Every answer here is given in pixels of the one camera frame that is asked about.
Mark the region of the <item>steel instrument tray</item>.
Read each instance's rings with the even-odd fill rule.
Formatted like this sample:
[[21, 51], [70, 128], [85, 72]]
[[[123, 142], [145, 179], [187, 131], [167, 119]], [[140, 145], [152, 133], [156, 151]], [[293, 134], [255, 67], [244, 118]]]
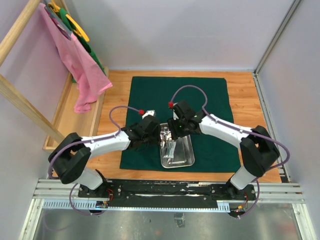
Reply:
[[160, 162], [166, 169], [190, 167], [195, 163], [191, 137], [172, 139], [167, 123], [160, 124]]

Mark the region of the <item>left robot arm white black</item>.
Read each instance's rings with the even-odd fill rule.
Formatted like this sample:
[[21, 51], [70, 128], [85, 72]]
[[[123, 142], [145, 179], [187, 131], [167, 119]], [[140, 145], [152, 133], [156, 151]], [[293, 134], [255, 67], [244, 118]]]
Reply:
[[55, 171], [62, 184], [80, 184], [101, 198], [107, 193], [107, 181], [98, 170], [86, 167], [90, 159], [159, 143], [160, 122], [152, 115], [110, 134], [81, 137], [73, 132], [49, 155], [49, 172]]

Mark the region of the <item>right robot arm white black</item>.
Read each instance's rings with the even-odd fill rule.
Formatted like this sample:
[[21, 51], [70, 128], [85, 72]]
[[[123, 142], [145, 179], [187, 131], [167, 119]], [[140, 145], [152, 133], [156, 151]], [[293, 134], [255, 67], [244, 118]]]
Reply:
[[232, 200], [240, 199], [245, 187], [262, 177], [279, 158], [280, 152], [263, 126], [243, 127], [222, 120], [202, 109], [195, 112], [182, 100], [169, 102], [173, 117], [167, 120], [174, 140], [191, 134], [216, 137], [240, 150], [241, 166], [226, 182], [225, 191]]

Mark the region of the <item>dark green surgical cloth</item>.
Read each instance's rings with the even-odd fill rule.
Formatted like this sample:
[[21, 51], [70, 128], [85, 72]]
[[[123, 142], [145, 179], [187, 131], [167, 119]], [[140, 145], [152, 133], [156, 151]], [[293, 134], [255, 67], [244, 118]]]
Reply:
[[[205, 109], [222, 120], [233, 123], [227, 81], [223, 78], [199, 77], [146, 77], [134, 76], [131, 82], [128, 105], [136, 109], [155, 110], [156, 118], [165, 123], [173, 116], [168, 108], [174, 102], [186, 101], [196, 112]], [[191, 173], [232, 173], [240, 166], [238, 149], [210, 135], [193, 134], [191, 143], [195, 162], [191, 166], [164, 168], [158, 145], [143, 144], [138, 149], [122, 152], [120, 168]]]

